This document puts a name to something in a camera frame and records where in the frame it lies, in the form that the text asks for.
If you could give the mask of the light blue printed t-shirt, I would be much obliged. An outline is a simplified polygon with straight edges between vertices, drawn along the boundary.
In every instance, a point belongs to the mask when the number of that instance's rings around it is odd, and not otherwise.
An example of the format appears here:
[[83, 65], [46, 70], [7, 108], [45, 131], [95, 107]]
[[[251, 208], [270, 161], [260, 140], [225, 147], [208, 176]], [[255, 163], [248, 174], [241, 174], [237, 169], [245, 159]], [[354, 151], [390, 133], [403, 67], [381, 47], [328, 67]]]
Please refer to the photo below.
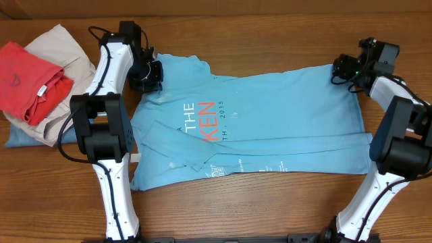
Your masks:
[[195, 56], [159, 56], [163, 88], [146, 94], [132, 128], [134, 190], [233, 173], [368, 172], [371, 134], [355, 94], [322, 65], [237, 78]]

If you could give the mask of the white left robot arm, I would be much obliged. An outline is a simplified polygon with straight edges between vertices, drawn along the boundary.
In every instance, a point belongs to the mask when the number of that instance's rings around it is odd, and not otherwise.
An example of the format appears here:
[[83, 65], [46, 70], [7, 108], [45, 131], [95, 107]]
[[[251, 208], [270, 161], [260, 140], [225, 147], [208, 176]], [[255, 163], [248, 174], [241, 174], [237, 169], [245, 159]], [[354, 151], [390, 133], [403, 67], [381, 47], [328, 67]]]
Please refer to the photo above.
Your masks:
[[161, 88], [162, 65], [142, 30], [109, 32], [98, 39], [101, 58], [91, 85], [70, 101], [78, 147], [101, 187], [106, 216], [105, 242], [140, 242], [140, 223], [129, 181], [132, 125], [122, 92], [126, 82], [138, 92]]

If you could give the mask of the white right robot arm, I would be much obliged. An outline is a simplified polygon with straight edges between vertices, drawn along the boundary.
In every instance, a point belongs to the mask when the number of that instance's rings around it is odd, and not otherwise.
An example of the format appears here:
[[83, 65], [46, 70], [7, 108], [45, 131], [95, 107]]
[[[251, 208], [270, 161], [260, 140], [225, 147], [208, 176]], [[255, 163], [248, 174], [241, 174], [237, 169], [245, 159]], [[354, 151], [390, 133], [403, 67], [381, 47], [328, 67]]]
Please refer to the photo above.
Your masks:
[[393, 57], [340, 55], [333, 76], [367, 90], [385, 115], [376, 131], [364, 182], [349, 205], [313, 242], [380, 242], [371, 229], [394, 196], [410, 182], [431, 176], [431, 105], [394, 76]]

